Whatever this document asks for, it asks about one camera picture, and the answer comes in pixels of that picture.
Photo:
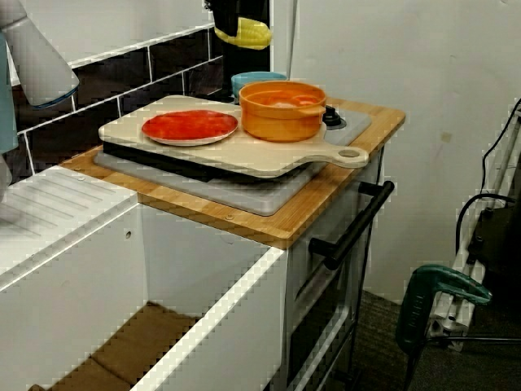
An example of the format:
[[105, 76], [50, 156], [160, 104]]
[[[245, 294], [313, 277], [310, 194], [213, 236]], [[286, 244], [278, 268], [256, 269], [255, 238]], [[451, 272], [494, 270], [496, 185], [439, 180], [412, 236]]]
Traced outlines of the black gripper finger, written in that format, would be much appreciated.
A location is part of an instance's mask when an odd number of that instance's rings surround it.
[[212, 12], [217, 29], [231, 37], [237, 34], [239, 28], [237, 0], [206, 0], [204, 5]]

